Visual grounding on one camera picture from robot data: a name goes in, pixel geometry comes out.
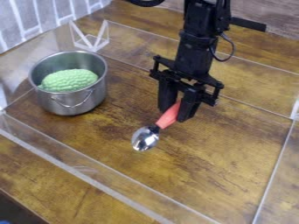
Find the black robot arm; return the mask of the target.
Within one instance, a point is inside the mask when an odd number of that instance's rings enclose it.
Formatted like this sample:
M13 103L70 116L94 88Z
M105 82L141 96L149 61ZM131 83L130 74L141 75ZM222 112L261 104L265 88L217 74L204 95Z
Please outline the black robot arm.
M224 84L209 75L212 60L224 62L216 56L218 37L230 44L224 35L229 29L229 0L185 0L184 24L174 60L153 56L149 76L158 81L157 108L164 113L174 104L177 93L182 93L176 121L193 117L201 103L216 105Z

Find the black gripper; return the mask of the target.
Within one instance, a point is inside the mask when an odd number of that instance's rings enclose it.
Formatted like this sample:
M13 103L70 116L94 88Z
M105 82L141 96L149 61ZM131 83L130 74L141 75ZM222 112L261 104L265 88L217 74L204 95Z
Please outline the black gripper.
M158 81L157 108L164 112L182 92L176 120L190 119L204 102L213 106L224 85L210 75L210 62L214 59L217 37L197 37L180 32L180 42L174 60L153 56L149 76Z

